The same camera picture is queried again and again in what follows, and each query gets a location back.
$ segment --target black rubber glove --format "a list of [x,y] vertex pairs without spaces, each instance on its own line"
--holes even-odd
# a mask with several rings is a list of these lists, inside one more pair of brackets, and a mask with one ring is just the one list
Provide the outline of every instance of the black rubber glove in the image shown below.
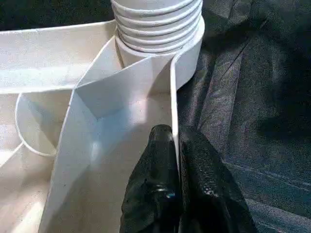
[[190,127],[180,133],[182,233],[255,233],[245,199],[220,155]]
[[182,196],[171,128],[155,126],[126,189],[120,233],[255,233],[245,200],[219,154],[180,129]]
[[171,128],[155,126],[130,176],[120,233],[175,233],[182,211]]

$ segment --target gloved hand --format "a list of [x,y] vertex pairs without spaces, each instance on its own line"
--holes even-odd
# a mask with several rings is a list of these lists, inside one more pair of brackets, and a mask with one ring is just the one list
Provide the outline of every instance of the gloved hand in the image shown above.
[[184,213],[182,233],[255,233],[245,199],[206,137],[179,130]]
[[175,233],[182,212],[171,128],[152,128],[122,204],[120,233]]
[[231,173],[205,136],[182,127],[179,140],[181,186],[171,128],[151,130],[129,179],[120,233],[257,232]]

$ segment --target white plastic tray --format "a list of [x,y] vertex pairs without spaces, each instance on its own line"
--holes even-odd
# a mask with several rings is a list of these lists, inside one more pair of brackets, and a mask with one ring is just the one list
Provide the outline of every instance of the white plastic tray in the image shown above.
[[176,90],[203,33],[201,19],[162,55],[127,48],[114,21],[0,33],[0,232],[118,232],[151,128],[171,125],[178,144]]

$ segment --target black cloth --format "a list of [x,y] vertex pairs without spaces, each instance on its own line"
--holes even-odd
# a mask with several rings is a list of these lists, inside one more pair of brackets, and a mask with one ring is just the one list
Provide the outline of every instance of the black cloth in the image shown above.
[[311,2],[204,1],[180,125],[211,142],[260,232],[311,232]]

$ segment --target white plastic part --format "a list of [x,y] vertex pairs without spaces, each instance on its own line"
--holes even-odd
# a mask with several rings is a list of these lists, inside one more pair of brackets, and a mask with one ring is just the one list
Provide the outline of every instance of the white plastic part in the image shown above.
[[[194,73],[204,33],[203,19],[194,37],[181,50],[164,54],[129,48],[114,34],[112,26],[115,27],[114,21],[40,31],[40,44],[46,45],[51,31],[57,40],[59,29],[60,39],[56,44],[60,47],[61,40],[67,41],[62,37],[64,32],[71,32],[73,27],[78,31],[86,27],[85,32],[90,27],[93,34],[105,31],[100,43],[105,42],[99,46],[99,53],[89,57],[87,68],[76,70],[80,77],[71,79],[69,85],[61,82],[66,76],[63,73],[55,73],[50,80],[36,76],[33,82],[23,83],[22,78],[13,75],[16,67],[12,61],[1,70],[1,74],[10,75],[0,79],[0,93],[4,93],[0,95],[0,126],[12,126],[16,122],[21,140],[17,131],[3,128],[6,144],[1,150],[9,150],[10,156],[0,166],[0,184],[8,187],[0,191],[0,220],[5,222],[0,232],[118,232],[125,187],[153,126],[172,126],[178,156],[176,90]],[[28,33],[33,35],[35,30],[13,32],[9,38],[22,41]],[[0,33],[1,42],[8,38],[7,34]],[[81,36],[88,37],[90,42],[84,42],[92,44],[92,36]],[[75,58],[81,54],[79,51],[72,45],[70,50],[59,53],[66,58],[68,52],[72,56],[70,66],[75,69],[81,64]],[[12,52],[17,54],[20,48],[16,46]],[[48,58],[52,65],[58,63]],[[19,61],[19,67],[23,67],[24,61],[38,72],[53,68],[49,63],[45,67],[38,65],[44,63],[42,56],[21,53],[20,60],[12,59]],[[18,85],[14,86],[13,81],[8,84],[11,79]],[[54,164],[51,158],[39,156],[52,157],[55,153]]]
[[194,11],[197,10],[199,5],[202,3],[202,0],[194,0],[189,5],[167,13],[163,15],[157,15],[157,16],[123,16],[118,12],[117,8],[113,6],[113,10],[115,13],[115,16],[117,16],[121,21],[125,21],[129,23],[130,25],[136,25],[138,27],[152,27],[152,26],[161,26],[161,25],[167,25],[174,22],[178,22],[189,15],[191,15]]
[[20,144],[0,168],[0,231],[36,233],[50,188],[53,160]]
[[54,156],[71,90],[22,93],[16,104],[16,127],[33,153]]
[[[161,0],[136,1],[140,5],[150,2],[162,4]],[[130,4],[135,6],[136,1],[131,1]],[[173,12],[153,16],[139,14],[139,17],[135,17],[122,14],[123,4],[126,4],[123,0],[115,0],[112,3],[121,40],[130,48],[146,53],[170,52],[188,43],[198,28],[203,5],[202,0],[193,0]]]
[[73,89],[115,21],[0,32],[0,93]]
[[[112,76],[80,81],[63,125],[40,233],[118,232],[127,181],[151,128],[171,125],[178,150],[176,89],[195,71],[203,33],[202,20],[190,44],[163,55],[135,52],[116,38],[121,58],[138,61]],[[103,54],[88,72],[98,69]],[[189,71],[176,82],[179,59],[187,59],[183,69]]]
[[17,94],[0,94],[0,171],[20,144],[15,128],[14,110]]
[[181,9],[193,0],[112,0],[111,3],[123,15],[154,16]]

